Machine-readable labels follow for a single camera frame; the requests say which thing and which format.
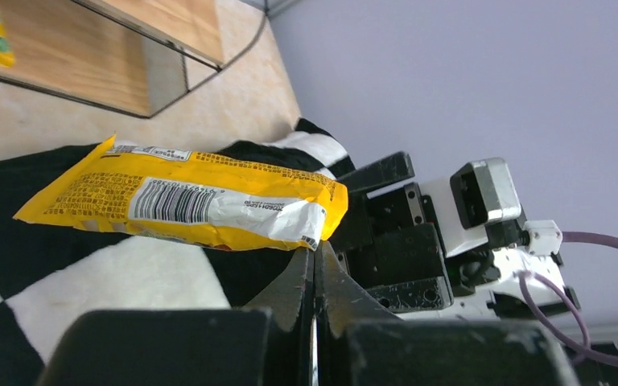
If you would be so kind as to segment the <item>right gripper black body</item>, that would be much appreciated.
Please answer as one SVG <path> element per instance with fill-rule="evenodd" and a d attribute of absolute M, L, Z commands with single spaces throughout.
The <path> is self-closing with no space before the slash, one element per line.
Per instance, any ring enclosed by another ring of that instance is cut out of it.
<path fill-rule="evenodd" d="M 413 177 L 406 152 L 341 177 L 348 211 L 330 239 L 348 274 L 394 313 L 443 310 L 454 301 L 431 199 Z"/>

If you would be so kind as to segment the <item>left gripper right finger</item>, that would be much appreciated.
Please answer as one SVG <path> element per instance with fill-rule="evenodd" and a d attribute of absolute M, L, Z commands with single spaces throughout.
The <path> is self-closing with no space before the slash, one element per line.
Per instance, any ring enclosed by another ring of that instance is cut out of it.
<path fill-rule="evenodd" d="M 413 320 L 389 312 L 315 253 L 320 385 L 578 385 L 567 354 L 525 321 Z"/>

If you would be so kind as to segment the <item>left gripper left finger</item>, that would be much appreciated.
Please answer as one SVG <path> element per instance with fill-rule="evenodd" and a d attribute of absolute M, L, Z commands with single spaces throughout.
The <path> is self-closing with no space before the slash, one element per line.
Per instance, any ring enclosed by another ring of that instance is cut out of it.
<path fill-rule="evenodd" d="M 42 385 L 309 385 L 314 254 L 227 310 L 96 310 L 64 333 Z"/>

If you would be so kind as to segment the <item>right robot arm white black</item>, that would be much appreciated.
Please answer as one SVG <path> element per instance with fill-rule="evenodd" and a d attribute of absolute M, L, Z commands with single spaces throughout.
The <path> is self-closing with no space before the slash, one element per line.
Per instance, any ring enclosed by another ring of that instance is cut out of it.
<path fill-rule="evenodd" d="M 396 314 L 531 319 L 578 307 L 562 232 L 528 220 L 507 162 L 470 161 L 414 181 L 405 152 L 338 175 L 349 207 L 330 241 L 342 268 Z"/>

